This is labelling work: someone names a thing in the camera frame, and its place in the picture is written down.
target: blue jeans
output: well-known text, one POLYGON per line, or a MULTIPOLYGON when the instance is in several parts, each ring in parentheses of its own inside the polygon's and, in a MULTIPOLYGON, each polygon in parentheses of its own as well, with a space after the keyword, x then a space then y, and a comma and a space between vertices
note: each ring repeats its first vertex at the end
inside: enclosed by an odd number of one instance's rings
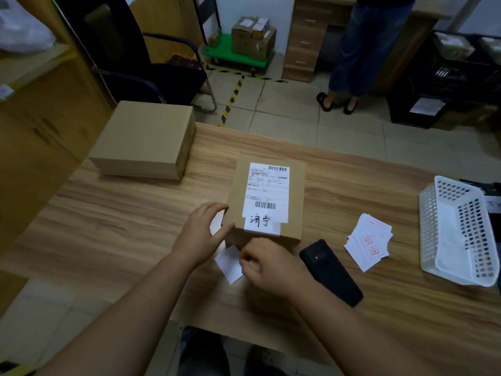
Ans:
POLYGON ((395 8, 373 8, 356 3, 341 40, 341 52, 329 80, 329 90, 348 89, 365 95, 397 42, 414 2, 395 8))
MULTIPOLYGON (((181 335, 177 376, 230 376, 221 335, 187 326, 181 335)), ((247 359, 244 376, 287 376, 276 367, 247 359)))

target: hand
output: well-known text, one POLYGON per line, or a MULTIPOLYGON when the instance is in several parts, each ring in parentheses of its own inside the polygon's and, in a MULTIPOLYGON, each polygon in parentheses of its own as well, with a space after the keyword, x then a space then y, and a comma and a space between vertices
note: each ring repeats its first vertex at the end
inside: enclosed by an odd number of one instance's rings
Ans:
POLYGON ((172 247, 172 255, 189 265, 191 270, 207 261, 224 240, 235 223, 226 224, 214 236, 210 223, 216 214, 228 208, 227 204, 207 202, 191 213, 172 247))
POLYGON ((301 260, 283 246, 265 238, 254 238, 240 254, 242 273, 253 284, 279 297, 291 296, 313 279, 301 260))

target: standing person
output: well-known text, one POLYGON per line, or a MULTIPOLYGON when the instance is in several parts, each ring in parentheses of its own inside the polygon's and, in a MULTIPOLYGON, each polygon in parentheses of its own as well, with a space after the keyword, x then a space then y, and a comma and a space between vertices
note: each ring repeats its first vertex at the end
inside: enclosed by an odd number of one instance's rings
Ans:
MULTIPOLYGON (((37 376, 144 375, 190 274, 212 258, 235 226, 212 236, 210 222, 227 204, 208 202, 193 211, 169 254, 127 294, 48 361, 37 376)), ((304 319, 346 375, 436 376, 409 349, 375 327, 313 279, 301 260, 268 239, 241 251, 243 274, 284 298, 304 319)), ((178 376, 230 376, 221 336, 187 327, 181 337, 178 376)), ((252 351, 246 376, 284 376, 252 351)))
POLYGON ((350 115, 360 96, 367 94, 377 72, 395 45, 416 0, 357 0, 341 40, 341 52, 327 94, 317 101, 328 112, 344 105, 350 115), (336 93, 348 90, 351 99, 336 103, 336 93))

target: wooden table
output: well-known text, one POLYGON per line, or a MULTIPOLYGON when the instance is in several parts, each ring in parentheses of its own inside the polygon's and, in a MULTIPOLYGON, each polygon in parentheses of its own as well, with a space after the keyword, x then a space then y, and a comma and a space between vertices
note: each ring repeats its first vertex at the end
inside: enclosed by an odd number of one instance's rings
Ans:
MULTIPOLYGON (((311 81, 328 25, 345 27, 357 0, 294 0, 282 78, 311 81)), ((398 41, 370 90, 385 95, 440 19, 440 0, 416 0, 398 41)))
MULTIPOLYGON (((101 177, 88 161, 1 260, 26 277, 72 284, 116 301, 172 247, 188 214, 224 202, 240 151, 307 164, 302 249, 322 238, 364 292, 357 310, 444 374, 501 369, 501 298, 419 267, 417 196, 433 174, 409 166, 197 124, 181 183, 101 177), (393 226, 390 257, 362 273, 343 249, 361 213, 393 226)), ((214 261, 188 281, 172 315, 184 324, 285 353, 330 361, 297 314, 245 278, 229 285, 214 261)))

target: barcode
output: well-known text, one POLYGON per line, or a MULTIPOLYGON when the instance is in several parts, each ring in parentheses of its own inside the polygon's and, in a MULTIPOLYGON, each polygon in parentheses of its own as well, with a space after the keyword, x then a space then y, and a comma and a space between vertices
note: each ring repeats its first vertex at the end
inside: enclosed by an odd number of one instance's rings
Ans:
POLYGON ((268 170, 287 171, 287 168, 280 166, 268 166, 268 170))
POLYGON ((267 202, 256 201, 255 202, 255 207, 275 209, 275 203, 267 203, 267 202))

